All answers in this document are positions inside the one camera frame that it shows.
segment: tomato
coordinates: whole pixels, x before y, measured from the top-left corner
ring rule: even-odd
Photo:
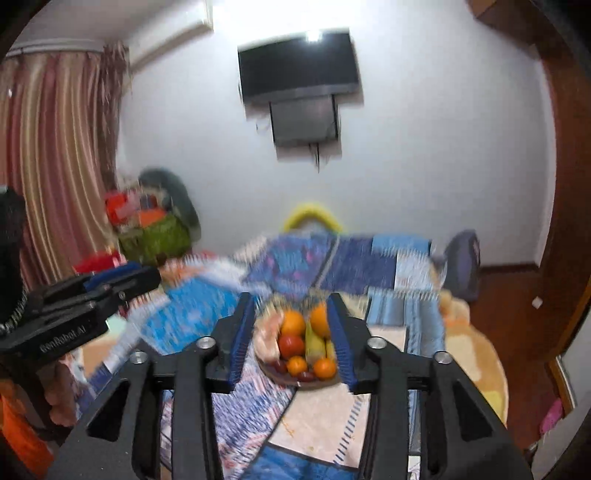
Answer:
[[[301,337],[296,335],[281,335],[277,340],[279,352],[283,358],[290,359],[292,356],[304,356],[306,344]]]

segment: pillow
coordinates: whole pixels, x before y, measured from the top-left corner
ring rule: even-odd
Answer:
[[[474,230],[457,234],[446,250],[447,275],[443,288],[454,297],[466,301],[478,298],[478,271],[480,269],[480,243]]]

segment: wall-mounted tv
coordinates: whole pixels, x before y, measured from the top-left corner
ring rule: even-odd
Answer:
[[[238,63],[245,103],[351,93],[359,89],[348,31],[313,31],[239,50]]]

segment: metal screw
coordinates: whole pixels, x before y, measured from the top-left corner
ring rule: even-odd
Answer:
[[[215,346],[216,339],[214,337],[201,337],[197,340],[197,346],[203,350]]]
[[[438,364],[448,365],[453,362],[453,357],[445,351],[437,352],[434,358]]]
[[[387,344],[388,344],[388,342],[386,340],[384,340],[382,337],[371,337],[368,340],[368,346],[370,348],[374,348],[376,350],[379,350],[381,348],[386,348]]]
[[[129,360],[135,365],[143,364],[147,359],[148,354],[142,351],[134,352],[129,356]]]

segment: cable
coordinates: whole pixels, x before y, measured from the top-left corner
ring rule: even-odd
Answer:
[[[336,103],[334,103],[335,106],[335,119],[332,120],[332,122],[330,123],[330,125],[328,126],[328,128],[326,129],[326,133],[325,133],[325,137],[328,137],[328,135],[331,133],[331,130],[333,129],[333,127],[335,128],[335,138],[334,140],[339,141],[339,131],[340,131],[340,112],[338,111],[337,105]],[[317,148],[317,168],[318,168],[318,172],[320,172],[320,149]],[[328,165],[328,162],[330,161],[330,155],[327,155],[326,157],[323,158],[324,160],[324,165]]]
[[[308,144],[308,150],[310,150],[310,154],[312,155],[312,158],[314,159],[314,165],[316,165],[316,169],[318,170],[318,173],[320,173],[320,144],[316,143],[316,151],[312,150],[312,146],[314,144],[309,143]]]
[[[0,323],[0,338],[13,332],[18,327],[27,306],[27,299],[27,289],[23,286],[21,299],[18,301],[12,315],[10,315],[8,321]]]

